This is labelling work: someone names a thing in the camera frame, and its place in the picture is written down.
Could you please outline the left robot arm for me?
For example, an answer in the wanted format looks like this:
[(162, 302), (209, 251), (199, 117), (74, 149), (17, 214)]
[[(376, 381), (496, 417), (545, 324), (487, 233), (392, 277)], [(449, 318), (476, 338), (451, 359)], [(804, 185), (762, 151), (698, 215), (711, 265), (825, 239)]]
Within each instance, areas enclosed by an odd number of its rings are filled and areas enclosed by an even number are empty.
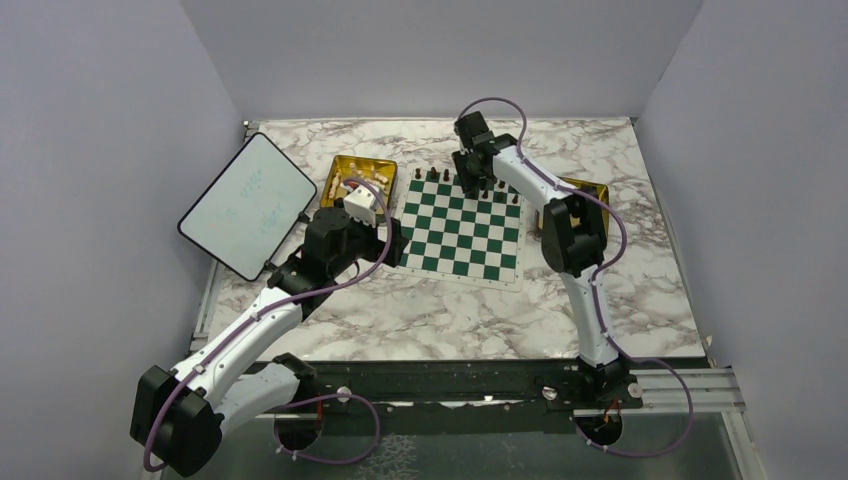
[(223, 438), (260, 414), (313, 401), (314, 369), (291, 354), (254, 374), (247, 369), (299, 326), (359, 260), (373, 269), (399, 264), (409, 239), (400, 221), (378, 228), (340, 207), (319, 209), (298, 250), (278, 267), (248, 309), (218, 337), (170, 369), (154, 365), (138, 381), (130, 436), (144, 448), (143, 468), (183, 477), (202, 469)]

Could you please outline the gold tin with dark pieces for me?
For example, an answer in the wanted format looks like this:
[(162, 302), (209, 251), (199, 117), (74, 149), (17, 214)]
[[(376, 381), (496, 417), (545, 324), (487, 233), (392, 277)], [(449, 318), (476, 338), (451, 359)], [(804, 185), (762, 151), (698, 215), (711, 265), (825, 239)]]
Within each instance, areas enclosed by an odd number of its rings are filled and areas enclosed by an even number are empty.
[[(602, 184), (602, 183), (591, 182), (591, 181), (580, 180), (580, 179), (576, 179), (576, 178), (564, 177), (564, 176), (560, 176), (558, 178), (560, 180), (562, 180), (564, 183), (568, 183), (569, 185), (571, 185), (572, 188), (576, 188), (576, 189), (585, 191), (589, 194), (592, 194), (595, 198), (599, 199), (603, 203), (609, 204), (610, 190), (609, 190), (608, 185)], [(610, 223), (609, 213), (604, 208), (601, 208), (601, 214), (602, 214), (605, 233), (609, 234), (609, 223)], [(540, 237), (541, 234), (542, 234), (542, 229), (543, 229), (543, 216), (542, 216), (542, 213), (540, 211), (537, 211), (536, 214), (535, 214), (535, 222), (536, 222), (536, 228), (535, 228), (535, 231), (534, 231), (534, 235), (536, 235), (536, 237)], [(577, 217), (575, 217), (573, 215), (571, 216), (571, 225), (572, 226), (579, 226), (580, 223), (581, 222)]]

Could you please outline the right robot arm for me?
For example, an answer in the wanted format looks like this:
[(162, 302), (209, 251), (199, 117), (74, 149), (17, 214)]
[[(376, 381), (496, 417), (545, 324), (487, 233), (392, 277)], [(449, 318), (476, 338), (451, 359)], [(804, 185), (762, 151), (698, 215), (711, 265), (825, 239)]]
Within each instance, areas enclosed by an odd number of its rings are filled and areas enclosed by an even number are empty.
[(609, 309), (600, 290), (607, 247), (600, 201), (524, 156), (512, 135), (495, 135), (478, 111), (461, 114), (454, 131), (461, 148), (452, 159), (467, 197), (503, 181), (541, 215), (542, 256), (561, 276), (577, 327), (577, 393), (589, 406), (604, 405), (627, 383), (628, 367), (603, 326)]

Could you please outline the small whiteboard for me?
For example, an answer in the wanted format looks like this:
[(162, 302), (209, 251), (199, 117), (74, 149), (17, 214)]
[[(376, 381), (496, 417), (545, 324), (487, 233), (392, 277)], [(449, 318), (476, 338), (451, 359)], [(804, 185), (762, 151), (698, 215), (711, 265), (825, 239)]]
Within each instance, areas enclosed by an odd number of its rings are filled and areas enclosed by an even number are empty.
[(179, 220), (177, 230), (242, 279), (254, 281), (316, 195), (315, 183), (257, 132)]

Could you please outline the black mounting rail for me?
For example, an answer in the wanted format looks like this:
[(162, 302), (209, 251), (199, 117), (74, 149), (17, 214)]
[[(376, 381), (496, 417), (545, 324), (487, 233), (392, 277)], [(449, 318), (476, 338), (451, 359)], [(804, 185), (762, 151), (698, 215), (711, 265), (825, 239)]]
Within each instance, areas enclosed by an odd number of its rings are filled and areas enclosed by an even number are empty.
[(571, 434), (576, 419), (617, 422), (642, 406), (634, 375), (598, 386), (571, 359), (314, 361), (283, 423), (328, 436)]

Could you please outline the green white chess board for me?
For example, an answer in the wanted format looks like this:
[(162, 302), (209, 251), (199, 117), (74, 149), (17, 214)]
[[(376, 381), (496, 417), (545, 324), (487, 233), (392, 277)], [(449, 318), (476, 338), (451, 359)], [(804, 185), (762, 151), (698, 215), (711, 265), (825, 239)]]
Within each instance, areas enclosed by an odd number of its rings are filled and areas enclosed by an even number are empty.
[[(422, 178), (414, 178), (421, 168)], [(482, 288), (517, 292), (523, 284), (525, 228), (523, 198), (511, 186), (498, 184), (489, 190), (489, 199), (467, 199), (459, 180), (427, 178), (429, 168), (409, 167), (402, 175), (393, 216), (400, 220), (410, 239), (397, 270), (407, 275), (456, 282)], [(495, 200), (497, 192), (506, 201)]]

